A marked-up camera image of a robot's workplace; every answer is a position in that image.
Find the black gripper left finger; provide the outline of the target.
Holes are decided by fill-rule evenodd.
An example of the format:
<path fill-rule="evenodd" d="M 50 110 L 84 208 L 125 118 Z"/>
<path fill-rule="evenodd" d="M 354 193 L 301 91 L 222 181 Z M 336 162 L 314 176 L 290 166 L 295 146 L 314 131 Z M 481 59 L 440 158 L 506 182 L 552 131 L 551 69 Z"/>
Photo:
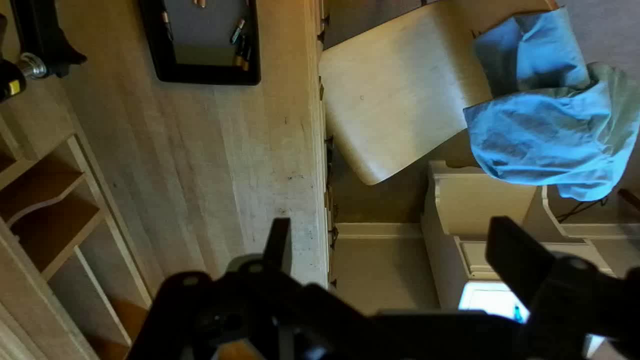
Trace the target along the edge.
<path fill-rule="evenodd" d="M 285 274 L 293 271 L 293 224 L 289 218 L 276 218 L 273 223 L 264 261 Z"/>

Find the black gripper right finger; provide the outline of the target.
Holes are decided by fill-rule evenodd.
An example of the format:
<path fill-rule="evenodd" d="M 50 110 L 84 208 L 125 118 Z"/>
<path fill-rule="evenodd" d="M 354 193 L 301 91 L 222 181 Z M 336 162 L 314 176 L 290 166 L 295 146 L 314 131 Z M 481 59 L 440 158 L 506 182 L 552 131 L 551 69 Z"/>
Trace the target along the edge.
<path fill-rule="evenodd" d="M 509 217 L 490 220 L 487 261 L 525 307 L 555 266 L 555 257 Z"/>

